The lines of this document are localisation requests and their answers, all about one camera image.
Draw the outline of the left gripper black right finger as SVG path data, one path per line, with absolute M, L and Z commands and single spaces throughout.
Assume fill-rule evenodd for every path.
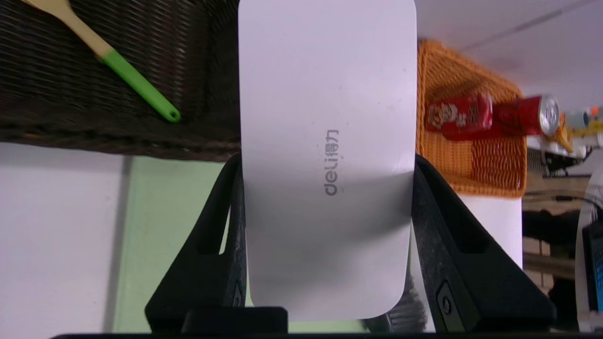
M 411 215 L 437 331 L 546 332 L 554 324 L 554 304 L 422 156 Z

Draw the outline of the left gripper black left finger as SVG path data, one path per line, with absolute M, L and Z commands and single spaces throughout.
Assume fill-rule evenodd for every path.
M 193 310 L 243 307 L 247 288 L 243 162 L 231 157 L 145 307 L 152 330 L 181 330 Z

